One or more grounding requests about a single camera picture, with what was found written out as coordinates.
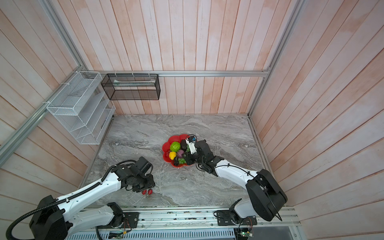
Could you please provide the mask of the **red cherry pair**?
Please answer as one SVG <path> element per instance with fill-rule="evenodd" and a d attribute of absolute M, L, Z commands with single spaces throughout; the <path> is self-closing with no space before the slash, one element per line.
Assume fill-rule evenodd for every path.
<path fill-rule="evenodd" d="M 152 195 L 153 194 L 153 190 L 152 189 L 148 189 L 148 190 L 143 190 L 142 191 L 142 195 Z"/>

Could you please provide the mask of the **green grape bunch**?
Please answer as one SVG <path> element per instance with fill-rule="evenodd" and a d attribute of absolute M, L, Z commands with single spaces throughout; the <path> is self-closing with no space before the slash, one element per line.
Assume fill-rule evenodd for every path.
<path fill-rule="evenodd" d="M 186 160 L 181 158 L 181 159 L 178 159 L 178 162 L 179 162 L 179 165 L 183 165 L 183 164 L 186 164 Z"/>

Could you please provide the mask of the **dark avocado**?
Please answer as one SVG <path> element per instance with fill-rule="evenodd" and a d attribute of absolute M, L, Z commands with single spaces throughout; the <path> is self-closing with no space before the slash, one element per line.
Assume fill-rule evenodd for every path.
<path fill-rule="evenodd" d="M 181 145 L 180 149 L 183 150 L 184 152 L 186 152 L 188 147 L 189 147 L 187 140 L 186 139 L 181 140 L 180 145 Z"/>

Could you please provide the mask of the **purple fig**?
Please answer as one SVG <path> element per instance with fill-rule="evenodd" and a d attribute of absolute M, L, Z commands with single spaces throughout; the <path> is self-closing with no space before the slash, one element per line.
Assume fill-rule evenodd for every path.
<path fill-rule="evenodd" d="M 183 158 L 183 154 L 184 154 L 184 153 L 185 153 L 184 150 L 179 150 L 179 151 L 177 152 L 177 157 L 178 157 L 179 159 Z"/>

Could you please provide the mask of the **green bumpy custard apple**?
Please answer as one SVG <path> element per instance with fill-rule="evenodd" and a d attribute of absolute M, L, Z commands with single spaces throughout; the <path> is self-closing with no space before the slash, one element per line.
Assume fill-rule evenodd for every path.
<path fill-rule="evenodd" d="M 170 145 L 170 151 L 171 152 L 178 152 L 181 148 L 181 145 L 179 142 L 172 142 L 171 145 Z"/>

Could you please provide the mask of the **yellow lemon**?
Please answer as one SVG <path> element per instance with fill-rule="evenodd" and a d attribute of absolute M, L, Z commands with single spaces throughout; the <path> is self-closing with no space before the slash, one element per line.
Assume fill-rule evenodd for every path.
<path fill-rule="evenodd" d="M 174 160 L 177 156 L 178 156 L 178 155 L 177 155 L 176 152 L 169 152 L 169 158 L 170 158 L 170 160 Z"/>

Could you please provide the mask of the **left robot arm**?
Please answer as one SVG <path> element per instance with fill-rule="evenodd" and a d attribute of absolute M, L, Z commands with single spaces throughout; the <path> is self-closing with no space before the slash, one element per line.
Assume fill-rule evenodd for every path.
<path fill-rule="evenodd" d="M 125 213 L 115 203 L 95 210 L 85 208 L 104 196 L 125 189 L 140 193 L 155 186 L 153 165 L 145 158 L 125 160 L 111 166 L 102 178 L 70 194 L 45 197 L 33 214 L 30 229 L 36 240 L 64 240 L 100 226 L 119 228 L 126 224 Z"/>

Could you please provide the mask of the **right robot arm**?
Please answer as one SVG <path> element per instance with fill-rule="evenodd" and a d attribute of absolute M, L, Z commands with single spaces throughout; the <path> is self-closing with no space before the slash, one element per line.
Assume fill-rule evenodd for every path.
<path fill-rule="evenodd" d="M 187 148 L 183 154 L 187 165 L 195 164 L 198 170 L 232 181 L 247 191 L 247 200 L 239 199 L 229 208 L 231 221 L 239 224 L 255 215 L 268 222 L 274 217 L 282 219 L 279 211 L 288 197 L 269 171 L 251 171 L 215 156 L 205 140 L 189 137 L 182 141 L 182 146 Z"/>

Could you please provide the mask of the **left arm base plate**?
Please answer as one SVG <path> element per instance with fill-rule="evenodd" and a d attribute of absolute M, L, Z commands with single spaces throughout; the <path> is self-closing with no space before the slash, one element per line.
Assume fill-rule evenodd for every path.
<path fill-rule="evenodd" d="M 139 212 L 124 212 L 123 215 L 114 217 L 108 225 L 99 226 L 99 229 L 136 229 L 139 216 Z"/>

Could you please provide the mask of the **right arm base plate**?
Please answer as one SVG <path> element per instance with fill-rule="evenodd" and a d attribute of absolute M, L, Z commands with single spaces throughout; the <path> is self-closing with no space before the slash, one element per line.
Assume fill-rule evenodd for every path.
<path fill-rule="evenodd" d="M 247 225 L 252 227 L 258 224 L 255 216 L 242 219 L 234 211 L 231 210 L 215 211 L 214 217 L 217 219 L 219 226 Z"/>

